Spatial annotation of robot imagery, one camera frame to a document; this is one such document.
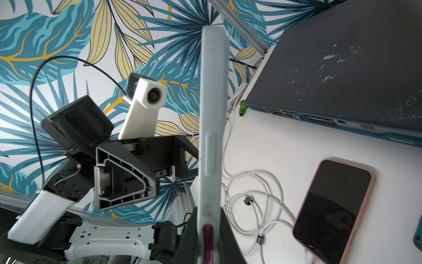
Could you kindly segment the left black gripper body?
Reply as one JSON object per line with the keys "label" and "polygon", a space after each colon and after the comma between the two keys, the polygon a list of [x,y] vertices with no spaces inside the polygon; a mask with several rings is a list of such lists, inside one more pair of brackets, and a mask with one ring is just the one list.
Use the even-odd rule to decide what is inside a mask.
{"label": "left black gripper body", "polygon": [[160,195],[160,179],[198,176],[186,156],[199,151],[182,135],[109,140],[96,147],[95,205],[101,211],[134,204]]}

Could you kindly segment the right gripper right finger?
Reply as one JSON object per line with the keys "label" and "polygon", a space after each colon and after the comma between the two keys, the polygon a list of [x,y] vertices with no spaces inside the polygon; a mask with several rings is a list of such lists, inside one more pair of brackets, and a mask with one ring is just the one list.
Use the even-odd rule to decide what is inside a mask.
{"label": "right gripper right finger", "polygon": [[221,264],[246,264],[223,208],[220,217],[219,257]]}

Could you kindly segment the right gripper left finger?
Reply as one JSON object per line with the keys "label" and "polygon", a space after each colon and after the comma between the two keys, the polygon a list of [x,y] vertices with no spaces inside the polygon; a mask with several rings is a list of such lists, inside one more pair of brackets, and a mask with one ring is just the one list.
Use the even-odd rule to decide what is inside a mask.
{"label": "right gripper left finger", "polygon": [[194,208],[188,220],[186,229],[181,237],[180,245],[171,264],[197,264],[198,262],[198,234],[197,208]]}

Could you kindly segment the pink-edged black phone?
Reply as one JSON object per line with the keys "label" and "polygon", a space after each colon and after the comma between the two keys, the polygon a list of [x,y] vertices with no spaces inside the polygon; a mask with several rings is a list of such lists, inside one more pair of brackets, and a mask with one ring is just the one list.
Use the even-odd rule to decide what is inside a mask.
{"label": "pink-edged black phone", "polygon": [[375,184],[373,173],[324,159],[292,228],[292,235],[324,264],[344,264]]}

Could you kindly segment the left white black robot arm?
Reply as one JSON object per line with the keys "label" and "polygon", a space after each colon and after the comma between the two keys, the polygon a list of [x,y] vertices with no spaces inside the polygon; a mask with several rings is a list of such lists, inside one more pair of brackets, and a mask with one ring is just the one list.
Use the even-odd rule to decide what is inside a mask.
{"label": "left white black robot arm", "polygon": [[101,226],[83,221],[69,208],[91,189],[96,207],[109,210],[158,197],[162,177],[197,176],[185,160],[186,154],[198,157],[188,138],[112,138],[113,124],[89,96],[48,116],[42,127],[66,149],[68,159],[1,238],[1,250],[25,264],[101,255],[171,263],[181,236],[170,221],[136,228]]}

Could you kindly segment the green clamp tool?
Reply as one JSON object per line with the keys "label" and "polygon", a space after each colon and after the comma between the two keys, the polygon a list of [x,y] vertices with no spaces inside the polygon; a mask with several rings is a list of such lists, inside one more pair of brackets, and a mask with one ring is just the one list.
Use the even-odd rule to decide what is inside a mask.
{"label": "green clamp tool", "polygon": [[245,100],[241,100],[239,103],[239,116],[243,117],[246,114],[246,110],[248,109],[248,105],[245,103]]}

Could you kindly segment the green handled screwdriver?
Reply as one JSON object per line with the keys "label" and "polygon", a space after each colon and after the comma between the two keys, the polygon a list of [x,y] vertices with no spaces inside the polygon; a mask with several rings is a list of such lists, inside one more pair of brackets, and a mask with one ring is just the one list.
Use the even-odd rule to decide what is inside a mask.
{"label": "green handled screwdriver", "polygon": [[422,217],[420,217],[419,219],[412,241],[413,241],[414,246],[419,251],[422,251]]}

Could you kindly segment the grey network switch box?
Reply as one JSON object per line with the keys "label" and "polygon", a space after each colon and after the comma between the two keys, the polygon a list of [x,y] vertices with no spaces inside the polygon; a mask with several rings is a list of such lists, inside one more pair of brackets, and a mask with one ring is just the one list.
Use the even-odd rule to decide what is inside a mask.
{"label": "grey network switch box", "polygon": [[421,147],[421,1],[347,1],[288,28],[246,104]]}

